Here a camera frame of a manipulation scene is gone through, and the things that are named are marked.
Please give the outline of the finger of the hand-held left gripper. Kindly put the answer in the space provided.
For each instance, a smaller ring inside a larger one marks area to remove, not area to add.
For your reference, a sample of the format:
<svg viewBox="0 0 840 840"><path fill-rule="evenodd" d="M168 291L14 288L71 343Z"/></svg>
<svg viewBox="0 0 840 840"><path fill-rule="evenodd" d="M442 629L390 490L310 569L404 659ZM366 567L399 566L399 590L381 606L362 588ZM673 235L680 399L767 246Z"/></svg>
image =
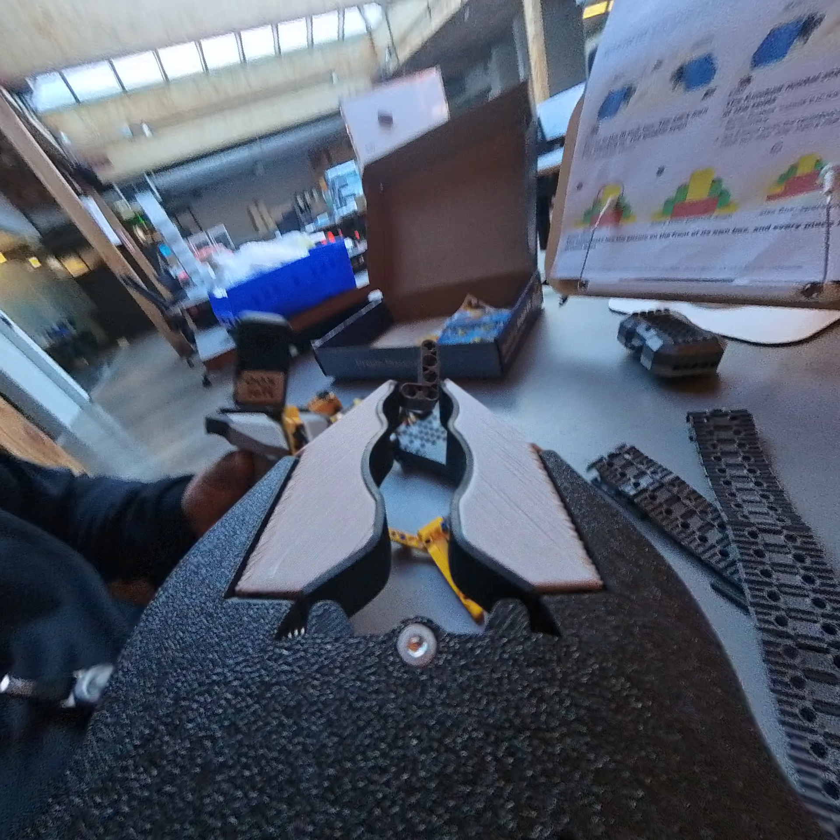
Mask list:
<svg viewBox="0 0 840 840"><path fill-rule="evenodd" d="M285 432L264 413L222 413L223 437L236 449L265 458L291 454Z"/></svg>

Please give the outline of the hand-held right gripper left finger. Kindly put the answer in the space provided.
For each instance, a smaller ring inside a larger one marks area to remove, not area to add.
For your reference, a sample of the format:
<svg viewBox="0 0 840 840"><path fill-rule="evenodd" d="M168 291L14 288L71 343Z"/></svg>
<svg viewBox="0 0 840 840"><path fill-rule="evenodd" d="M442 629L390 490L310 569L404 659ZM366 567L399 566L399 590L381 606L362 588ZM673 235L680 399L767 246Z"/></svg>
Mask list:
<svg viewBox="0 0 840 840"><path fill-rule="evenodd" d="M381 485L394 464L398 385L386 381L313 442L277 497L234 595L374 599L392 567Z"/></svg>

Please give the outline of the black toy battery box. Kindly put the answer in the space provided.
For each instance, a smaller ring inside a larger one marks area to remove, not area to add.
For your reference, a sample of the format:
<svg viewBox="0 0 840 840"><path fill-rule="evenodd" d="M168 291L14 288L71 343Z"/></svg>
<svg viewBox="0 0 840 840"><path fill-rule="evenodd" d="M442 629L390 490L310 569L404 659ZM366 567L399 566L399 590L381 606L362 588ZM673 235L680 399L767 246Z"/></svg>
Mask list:
<svg viewBox="0 0 840 840"><path fill-rule="evenodd" d="M448 432L440 422L437 409L423 416L409 416L392 436L392 451L394 460L404 470L452 480Z"/></svg>

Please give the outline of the black toy track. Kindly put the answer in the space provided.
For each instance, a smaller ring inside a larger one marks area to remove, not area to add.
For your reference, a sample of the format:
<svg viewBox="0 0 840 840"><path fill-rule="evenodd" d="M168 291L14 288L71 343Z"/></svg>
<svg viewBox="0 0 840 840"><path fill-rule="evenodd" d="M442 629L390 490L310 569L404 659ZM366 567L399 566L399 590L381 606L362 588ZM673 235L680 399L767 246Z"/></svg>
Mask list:
<svg viewBox="0 0 840 840"><path fill-rule="evenodd" d="M777 477L752 415L712 409L686 422L728 528L801 798L838 838L837 574Z"/></svg>
<svg viewBox="0 0 840 840"><path fill-rule="evenodd" d="M699 562L712 590L749 612L728 525L715 505L629 444L596 458L587 469L593 484Z"/></svg>

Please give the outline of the black angled toy beam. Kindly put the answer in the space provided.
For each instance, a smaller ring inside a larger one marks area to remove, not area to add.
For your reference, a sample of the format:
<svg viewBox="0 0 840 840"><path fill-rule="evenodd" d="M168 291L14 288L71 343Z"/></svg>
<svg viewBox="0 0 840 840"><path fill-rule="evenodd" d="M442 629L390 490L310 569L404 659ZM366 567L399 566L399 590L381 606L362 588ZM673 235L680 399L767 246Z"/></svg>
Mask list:
<svg viewBox="0 0 840 840"><path fill-rule="evenodd" d="M419 364L415 381L400 385L400 404L404 412L425 417L438 404L440 387L440 361L438 344L425 339L419 345Z"/></svg>

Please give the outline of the person's left forearm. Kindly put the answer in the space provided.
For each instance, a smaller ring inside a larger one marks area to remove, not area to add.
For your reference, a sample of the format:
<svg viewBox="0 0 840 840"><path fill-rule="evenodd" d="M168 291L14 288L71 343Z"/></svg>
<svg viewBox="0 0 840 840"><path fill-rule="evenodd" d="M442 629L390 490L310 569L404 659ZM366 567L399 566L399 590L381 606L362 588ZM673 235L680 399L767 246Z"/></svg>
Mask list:
<svg viewBox="0 0 840 840"><path fill-rule="evenodd" d="M84 476L2 454L2 513L75 551L107 580L160 584L196 535L183 510L190 476Z"/></svg>

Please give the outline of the grey desk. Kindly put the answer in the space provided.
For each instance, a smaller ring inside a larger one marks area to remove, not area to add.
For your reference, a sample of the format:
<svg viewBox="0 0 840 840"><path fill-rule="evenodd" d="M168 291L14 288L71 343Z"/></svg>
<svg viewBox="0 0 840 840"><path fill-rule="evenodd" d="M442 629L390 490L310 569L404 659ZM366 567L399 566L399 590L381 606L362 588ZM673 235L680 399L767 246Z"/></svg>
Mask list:
<svg viewBox="0 0 840 840"><path fill-rule="evenodd" d="M211 651L182 699L184 783L148 828L183 838L825 838L767 750L713 626L667 559L566 464L635 439L676 455L688 394L645 384L560 316L519 413L606 588L547 595L533 631L501 602L484 633L447 633L426 665L398 654L403 622L352 635L332 603L284 637L288 602L206 592Z"/></svg>

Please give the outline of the person's left hand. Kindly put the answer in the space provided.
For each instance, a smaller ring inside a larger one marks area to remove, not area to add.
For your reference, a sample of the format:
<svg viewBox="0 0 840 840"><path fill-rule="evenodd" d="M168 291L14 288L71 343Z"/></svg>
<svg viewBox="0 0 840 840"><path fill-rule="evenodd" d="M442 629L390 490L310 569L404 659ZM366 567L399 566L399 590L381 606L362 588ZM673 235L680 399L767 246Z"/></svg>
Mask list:
<svg viewBox="0 0 840 840"><path fill-rule="evenodd" d="M182 494L181 508L193 537L201 538L274 465L271 458L235 450L191 478Z"/></svg>

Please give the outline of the blue plastic crate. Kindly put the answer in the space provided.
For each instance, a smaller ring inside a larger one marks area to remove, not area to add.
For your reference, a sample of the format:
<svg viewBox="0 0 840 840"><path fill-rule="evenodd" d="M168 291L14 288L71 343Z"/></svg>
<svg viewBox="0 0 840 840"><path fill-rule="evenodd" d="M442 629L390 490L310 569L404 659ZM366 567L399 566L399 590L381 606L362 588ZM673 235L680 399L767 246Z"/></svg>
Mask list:
<svg viewBox="0 0 840 840"><path fill-rule="evenodd" d="M245 312L277 314L296 331L309 329L366 298L343 243L318 245L309 255L226 288L208 292L218 321L232 324Z"/></svg>

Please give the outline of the yellow toy panel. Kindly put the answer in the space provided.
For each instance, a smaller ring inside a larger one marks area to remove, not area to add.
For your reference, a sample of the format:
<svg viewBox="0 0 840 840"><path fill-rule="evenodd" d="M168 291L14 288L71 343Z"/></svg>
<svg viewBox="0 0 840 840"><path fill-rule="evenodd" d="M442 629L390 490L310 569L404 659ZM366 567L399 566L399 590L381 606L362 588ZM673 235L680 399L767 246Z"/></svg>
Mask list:
<svg viewBox="0 0 840 840"><path fill-rule="evenodd" d="M477 625L484 624L485 611L477 602L468 598L459 589L452 575L449 562L450 533L446 519L438 517L421 527L417 532L388 528L388 534L393 544L426 555L444 577L448 587L457 596L458 601L466 609L472 621Z"/></svg>

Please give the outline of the printed booklets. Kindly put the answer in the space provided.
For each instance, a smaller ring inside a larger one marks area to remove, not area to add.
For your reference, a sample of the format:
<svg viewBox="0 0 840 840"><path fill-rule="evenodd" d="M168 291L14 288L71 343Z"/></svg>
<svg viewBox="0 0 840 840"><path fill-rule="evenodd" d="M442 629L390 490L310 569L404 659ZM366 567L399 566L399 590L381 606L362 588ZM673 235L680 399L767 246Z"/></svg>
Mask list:
<svg viewBox="0 0 840 840"><path fill-rule="evenodd" d="M437 331L436 342L439 346L492 343L500 336L510 317L509 308L496 308L467 295Z"/></svg>

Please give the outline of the blue cardboard box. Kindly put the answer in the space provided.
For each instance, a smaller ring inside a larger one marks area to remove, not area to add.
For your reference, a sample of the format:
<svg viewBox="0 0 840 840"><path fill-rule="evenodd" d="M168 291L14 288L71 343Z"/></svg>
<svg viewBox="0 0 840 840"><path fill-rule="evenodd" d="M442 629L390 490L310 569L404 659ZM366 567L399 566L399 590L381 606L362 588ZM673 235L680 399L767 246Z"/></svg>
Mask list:
<svg viewBox="0 0 840 840"><path fill-rule="evenodd" d="M522 81L366 165L368 288L381 298L312 342L322 373L407 380L422 337L468 297L506 319L489 339L442 346L442 376L508 372L543 305L535 142Z"/></svg>

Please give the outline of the person's dark clothing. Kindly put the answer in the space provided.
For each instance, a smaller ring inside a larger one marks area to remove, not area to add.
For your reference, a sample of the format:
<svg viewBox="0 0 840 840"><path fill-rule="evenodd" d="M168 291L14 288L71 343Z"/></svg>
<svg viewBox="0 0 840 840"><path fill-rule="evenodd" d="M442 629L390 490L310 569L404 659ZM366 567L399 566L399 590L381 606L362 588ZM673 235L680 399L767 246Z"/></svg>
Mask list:
<svg viewBox="0 0 840 840"><path fill-rule="evenodd" d="M105 579L75 551L3 514L1 490L2 676L43 679L114 665L140 608L119 601L109 583L131 580ZM87 728L86 715L2 699L2 838L18 838L43 809Z"/></svg>

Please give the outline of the glass skylight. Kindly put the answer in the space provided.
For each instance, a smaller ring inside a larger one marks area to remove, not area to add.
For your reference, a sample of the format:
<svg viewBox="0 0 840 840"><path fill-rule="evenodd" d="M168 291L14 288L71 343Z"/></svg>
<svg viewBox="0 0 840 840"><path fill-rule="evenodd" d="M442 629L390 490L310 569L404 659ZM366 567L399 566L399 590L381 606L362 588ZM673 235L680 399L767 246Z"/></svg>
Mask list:
<svg viewBox="0 0 840 840"><path fill-rule="evenodd" d="M27 79L21 94L36 112L99 101L219 70L306 50L371 38L385 24L385 8L365 3L45 71Z"/></svg>

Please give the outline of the wooden post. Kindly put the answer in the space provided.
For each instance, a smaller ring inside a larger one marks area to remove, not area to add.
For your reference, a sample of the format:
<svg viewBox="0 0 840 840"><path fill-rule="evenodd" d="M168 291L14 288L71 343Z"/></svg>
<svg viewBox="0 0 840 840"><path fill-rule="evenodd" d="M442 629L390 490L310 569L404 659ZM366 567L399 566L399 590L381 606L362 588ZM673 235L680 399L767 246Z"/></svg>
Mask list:
<svg viewBox="0 0 840 840"><path fill-rule="evenodd" d="M49 151L55 143L5 88L1 89L1 130L158 333L193 365L196 347L191 320L175 313L172 296L100 193L82 175L67 177L72 160L60 150Z"/></svg>

